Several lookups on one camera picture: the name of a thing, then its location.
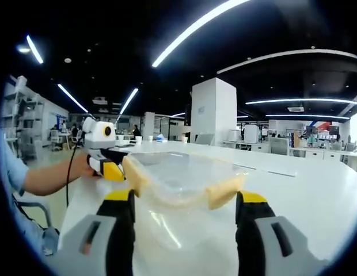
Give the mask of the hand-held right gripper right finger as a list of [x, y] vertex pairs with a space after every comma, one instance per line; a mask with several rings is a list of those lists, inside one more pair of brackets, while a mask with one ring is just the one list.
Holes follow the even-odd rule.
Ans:
[[277, 216], [259, 194], [239, 191], [236, 198], [239, 275], [318, 275], [320, 261], [307, 237]]

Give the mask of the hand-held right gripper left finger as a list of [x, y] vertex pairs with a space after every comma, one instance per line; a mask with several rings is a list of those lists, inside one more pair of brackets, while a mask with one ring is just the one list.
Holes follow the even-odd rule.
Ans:
[[133, 275], [134, 224], [133, 190], [104, 200], [64, 235], [62, 275]]

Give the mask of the person's left hand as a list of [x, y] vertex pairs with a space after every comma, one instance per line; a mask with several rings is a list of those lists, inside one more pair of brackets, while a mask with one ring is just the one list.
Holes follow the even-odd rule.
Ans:
[[77, 170], [80, 174], [80, 176], [83, 177], [100, 177], [100, 173], [95, 171], [90, 167], [88, 164], [88, 155], [85, 153], [81, 153], [77, 156], [75, 159]]

